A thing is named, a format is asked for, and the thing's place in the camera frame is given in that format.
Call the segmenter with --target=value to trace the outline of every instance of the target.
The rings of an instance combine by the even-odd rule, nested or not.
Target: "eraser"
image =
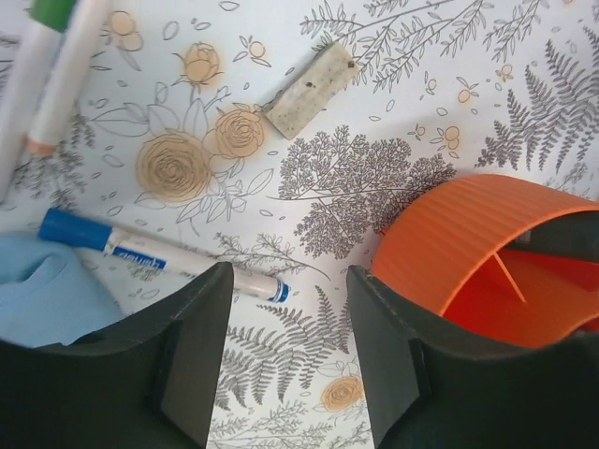
[[[356,76],[361,67],[338,42],[323,49],[278,98],[266,117],[291,140]]]

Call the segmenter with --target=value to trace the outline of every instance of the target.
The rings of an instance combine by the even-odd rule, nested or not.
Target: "orange plastic container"
[[[487,337],[536,348],[599,318],[599,266],[507,250],[548,220],[599,204],[532,182],[477,175],[417,199],[386,232],[373,274]]]

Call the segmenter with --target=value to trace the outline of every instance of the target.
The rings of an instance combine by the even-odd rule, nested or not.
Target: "blue label on marker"
[[[156,259],[155,257],[151,257],[147,254],[136,253],[135,251],[127,250],[126,248],[121,248],[120,246],[117,246],[112,253],[122,257],[123,259],[153,268],[164,269],[165,265],[167,264],[162,259]]]

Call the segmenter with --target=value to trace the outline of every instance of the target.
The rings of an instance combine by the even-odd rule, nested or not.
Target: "green marker cap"
[[[77,0],[36,0],[31,8],[31,18],[63,33]]]

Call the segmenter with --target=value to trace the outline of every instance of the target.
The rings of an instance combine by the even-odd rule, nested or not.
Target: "floral pattern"
[[[7,3],[0,91],[26,17]],[[284,305],[234,296],[209,447],[372,448],[347,267],[456,176],[596,198],[598,22],[597,0],[115,0],[64,139],[23,155],[0,230],[76,210],[286,281]],[[361,70],[286,141],[262,111],[332,41]],[[127,313],[188,281],[80,254]]]

